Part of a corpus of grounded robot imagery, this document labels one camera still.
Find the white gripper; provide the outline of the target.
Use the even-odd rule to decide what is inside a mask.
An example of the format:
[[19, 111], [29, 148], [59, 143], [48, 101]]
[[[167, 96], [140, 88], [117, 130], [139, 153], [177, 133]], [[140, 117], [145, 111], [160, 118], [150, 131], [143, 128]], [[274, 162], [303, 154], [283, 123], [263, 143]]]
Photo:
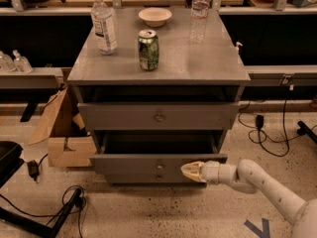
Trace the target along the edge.
[[219, 168], [218, 162], [206, 162], [201, 161], [185, 164], [181, 166], [182, 174], [196, 182], [206, 182], [212, 184], [219, 183]]

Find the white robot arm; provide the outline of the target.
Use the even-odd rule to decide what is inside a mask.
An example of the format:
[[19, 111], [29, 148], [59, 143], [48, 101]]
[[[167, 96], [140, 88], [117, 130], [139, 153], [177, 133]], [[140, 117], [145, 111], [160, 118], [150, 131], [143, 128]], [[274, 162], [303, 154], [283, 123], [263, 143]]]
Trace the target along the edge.
[[235, 166], [197, 161], [180, 169], [196, 182], [222, 183], [243, 193], [261, 191], [292, 226], [291, 238], [317, 238], [317, 199], [304, 200], [256, 162], [243, 159]]

